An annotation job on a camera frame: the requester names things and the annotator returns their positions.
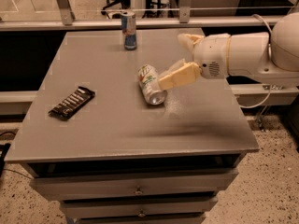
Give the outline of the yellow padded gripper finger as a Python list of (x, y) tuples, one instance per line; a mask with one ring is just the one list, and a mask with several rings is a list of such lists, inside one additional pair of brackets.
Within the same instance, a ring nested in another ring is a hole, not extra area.
[(179, 34), (178, 42), (188, 52), (193, 52), (194, 46), (201, 42), (205, 37), (203, 35)]
[(199, 64), (181, 59), (159, 75), (158, 84), (162, 90), (170, 90), (195, 82), (201, 73)]

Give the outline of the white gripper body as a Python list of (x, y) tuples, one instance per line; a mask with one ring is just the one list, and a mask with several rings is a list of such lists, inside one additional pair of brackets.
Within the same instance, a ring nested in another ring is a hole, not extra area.
[(193, 50), (193, 59), (201, 66), (202, 77), (223, 79), (228, 77), (227, 51), (231, 36), (209, 35), (199, 41)]

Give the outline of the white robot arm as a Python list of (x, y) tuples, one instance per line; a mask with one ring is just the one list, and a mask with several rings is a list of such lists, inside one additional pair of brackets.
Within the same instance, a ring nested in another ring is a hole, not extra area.
[(159, 77), (169, 90), (199, 77), (247, 77), (277, 86), (299, 85), (299, 13), (279, 20), (266, 32), (244, 35), (178, 35), (179, 44), (192, 55), (180, 60)]

